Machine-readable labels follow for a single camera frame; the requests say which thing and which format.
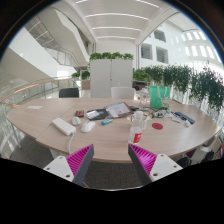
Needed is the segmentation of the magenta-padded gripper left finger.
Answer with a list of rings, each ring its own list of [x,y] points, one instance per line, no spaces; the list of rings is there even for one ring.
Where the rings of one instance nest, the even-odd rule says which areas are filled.
[[[58,156],[44,170],[81,186],[93,156],[94,146],[90,144],[67,157]]]

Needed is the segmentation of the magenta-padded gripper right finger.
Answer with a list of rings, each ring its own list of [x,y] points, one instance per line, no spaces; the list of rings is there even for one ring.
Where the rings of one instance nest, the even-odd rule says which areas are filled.
[[[137,145],[129,144],[128,154],[143,185],[157,181],[182,169],[167,155],[156,155]]]

